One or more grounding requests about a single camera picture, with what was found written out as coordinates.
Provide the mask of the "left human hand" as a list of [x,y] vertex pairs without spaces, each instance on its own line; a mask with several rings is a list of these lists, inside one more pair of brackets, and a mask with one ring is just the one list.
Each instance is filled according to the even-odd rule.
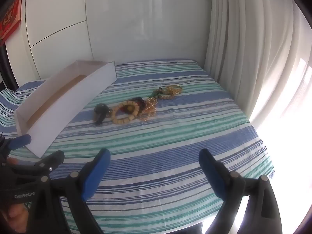
[[17,233],[27,230],[28,210],[24,204],[14,204],[2,211],[2,215],[10,228]]

